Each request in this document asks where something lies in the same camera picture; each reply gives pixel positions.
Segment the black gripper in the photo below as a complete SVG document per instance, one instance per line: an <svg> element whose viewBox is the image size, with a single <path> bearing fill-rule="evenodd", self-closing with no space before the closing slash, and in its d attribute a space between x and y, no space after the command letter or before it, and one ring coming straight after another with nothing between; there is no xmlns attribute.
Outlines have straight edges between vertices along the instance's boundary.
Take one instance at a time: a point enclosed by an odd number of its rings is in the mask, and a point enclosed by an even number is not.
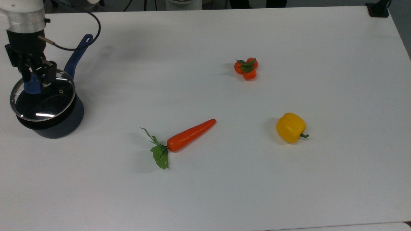
<svg viewBox="0 0 411 231"><path fill-rule="evenodd" d="M44 30L34 33L17 33L6 31L9 44L5 45L13 67L18 68L24 83L31 80L32 71L42 74L42 84L50 85L56 80L57 63L45 60L46 42L38 38L44 36Z"/></svg>

